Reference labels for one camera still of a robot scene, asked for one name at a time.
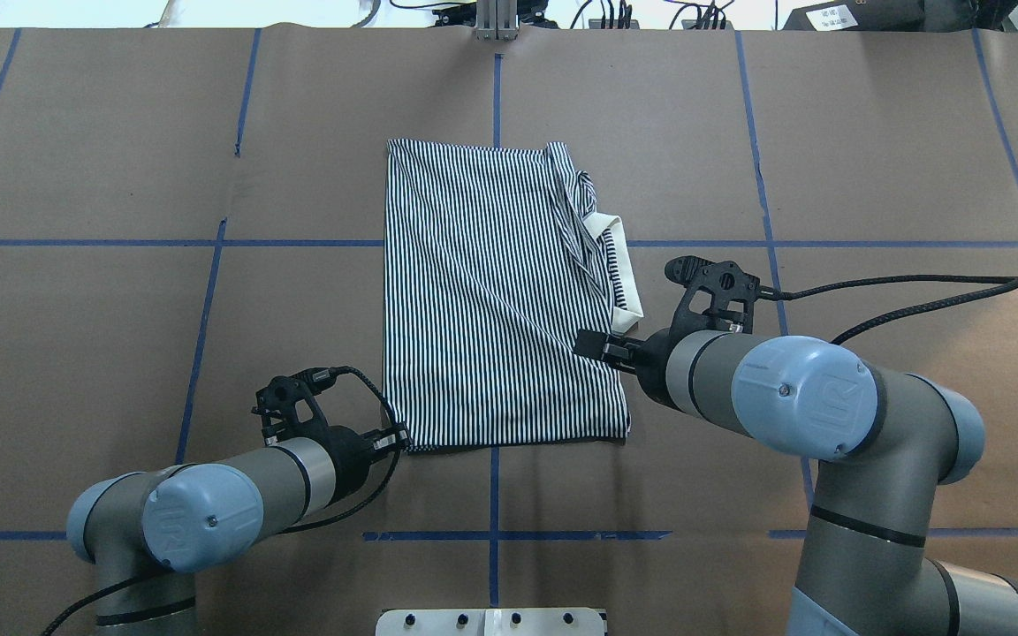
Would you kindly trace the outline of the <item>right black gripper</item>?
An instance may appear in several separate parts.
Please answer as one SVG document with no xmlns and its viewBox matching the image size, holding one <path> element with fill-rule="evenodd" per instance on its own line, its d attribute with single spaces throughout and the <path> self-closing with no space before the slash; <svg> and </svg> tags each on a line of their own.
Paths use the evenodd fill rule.
<svg viewBox="0 0 1018 636">
<path fill-rule="evenodd" d="M 637 377 L 648 398 L 671 403 L 666 371 L 671 350 L 697 331 L 730 331 L 732 326 L 739 326 L 750 334 L 753 305 L 761 297 L 761 281 L 734 261 L 696 256 L 668 261 L 664 275 L 684 287 L 670 326 L 655 331 L 645 341 L 581 329 L 574 341 L 574 354 Z"/>
</svg>

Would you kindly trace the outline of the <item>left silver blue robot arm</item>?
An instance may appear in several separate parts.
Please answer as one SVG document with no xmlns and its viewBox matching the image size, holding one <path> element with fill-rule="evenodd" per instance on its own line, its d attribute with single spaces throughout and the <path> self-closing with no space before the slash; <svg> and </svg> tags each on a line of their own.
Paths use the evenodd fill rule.
<svg viewBox="0 0 1018 636">
<path fill-rule="evenodd" d="M 317 398 L 355 367 L 308 367 L 278 375 L 254 394 L 263 445 L 234 458 L 175 464 L 97 482 L 74 500 L 67 540 L 95 567 L 97 589 L 62 610 L 44 633 L 95 605 L 97 635 L 195 635 L 195 575 L 230 563 L 271 536 L 347 519 L 316 519 L 367 483 L 385 460 L 388 486 L 411 443 L 406 424 L 372 382 L 383 423 L 357 432 L 330 424 Z"/>
</svg>

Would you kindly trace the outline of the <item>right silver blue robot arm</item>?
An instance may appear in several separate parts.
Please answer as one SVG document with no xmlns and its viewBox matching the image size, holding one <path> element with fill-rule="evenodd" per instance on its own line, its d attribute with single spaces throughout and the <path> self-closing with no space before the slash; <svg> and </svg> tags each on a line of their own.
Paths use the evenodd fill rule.
<svg viewBox="0 0 1018 636">
<path fill-rule="evenodd" d="M 1018 579 L 926 556 L 936 490 L 964 480 L 984 454 L 977 407 L 922 375 L 872 365 L 848 339 L 885 323 L 1018 289 L 1018 276 L 941 275 L 974 292 L 901 307 L 840 333 L 759 337 L 759 300 L 913 283 L 914 275 L 803 292 L 764 285 L 734 261 L 668 261 L 684 293 L 651 338 L 579 330 L 574 353 L 638 379 L 656 403 L 817 461 L 788 635 L 1018 635 Z"/>
</svg>

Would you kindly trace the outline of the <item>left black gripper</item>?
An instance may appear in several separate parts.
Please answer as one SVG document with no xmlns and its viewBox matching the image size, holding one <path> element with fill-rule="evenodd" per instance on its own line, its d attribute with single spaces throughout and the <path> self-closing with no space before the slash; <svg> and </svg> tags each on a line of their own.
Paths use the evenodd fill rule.
<svg viewBox="0 0 1018 636">
<path fill-rule="evenodd" d="M 356 432 L 328 422 L 316 398 L 343 375 L 359 379 L 378 399 L 384 417 L 380 429 Z M 335 471 L 334 494 L 329 496 L 329 504 L 359 492 L 367 482 L 372 466 L 389 458 L 391 463 L 379 486 L 362 500 L 363 504 L 373 503 L 391 482 L 401 452 L 411 447 L 411 432 L 406 423 L 399 421 L 383 392 L 361 371 L 300 371 L 274 377 L 254 392 L 251 413 L 262 420 L 262 437 L 267 446 L 307 438 L 327 451 Z"/>
</svg>

